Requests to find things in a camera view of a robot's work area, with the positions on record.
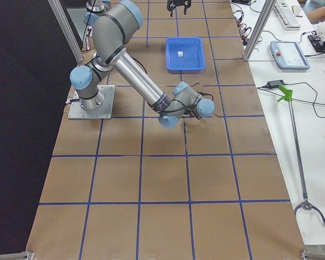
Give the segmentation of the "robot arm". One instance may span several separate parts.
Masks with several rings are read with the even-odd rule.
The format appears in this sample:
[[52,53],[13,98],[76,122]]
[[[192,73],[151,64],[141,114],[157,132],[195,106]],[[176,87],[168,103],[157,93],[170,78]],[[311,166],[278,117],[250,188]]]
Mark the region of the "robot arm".
[[125,45],[141,26],[141,12],[131,1],[120,1],[95,21],[92,29],[96,53],[88,64],[75,67],[70,73],[78,103],[71,106],[69,117],[111,118],[115,87],[100,82],[113,69],[159,114],[158,121],[165,128],[173,128],[183,115],[200,119],[213,114],[213,101],[189,84],[181,81],[170,99],[137,65]]
[[[173,15],[173,11],[177,7],[183,7],[183,13],[186,15],[188,8],[192,5],[191,0],[168,0],[166,9],[170,13],[170,16]],[[111,9],[110,1],[87,1],[86,8],[89,13],[102,14]]]

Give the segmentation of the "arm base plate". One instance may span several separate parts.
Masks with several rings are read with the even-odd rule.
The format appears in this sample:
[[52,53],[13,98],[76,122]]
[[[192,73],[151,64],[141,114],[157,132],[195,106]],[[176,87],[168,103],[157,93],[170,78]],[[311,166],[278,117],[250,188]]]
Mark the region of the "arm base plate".
[[97,87],[97,96],[89,100],[79,98],[78,93],[74,91],[73,99],[76,101],[70,103],[69,120],[110,120],[112,118],[116,86],[99,84]]

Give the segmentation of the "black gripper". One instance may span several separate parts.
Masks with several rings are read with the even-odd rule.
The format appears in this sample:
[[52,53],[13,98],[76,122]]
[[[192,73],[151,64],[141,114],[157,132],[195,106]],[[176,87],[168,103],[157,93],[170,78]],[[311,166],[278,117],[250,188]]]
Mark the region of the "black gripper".
[[188,8],[192,5],[191,0],[168,0],[166,9],[170,12],[170,16],[173,16],[173,10],[177,7],[184,7],[183,14],[187,14]]

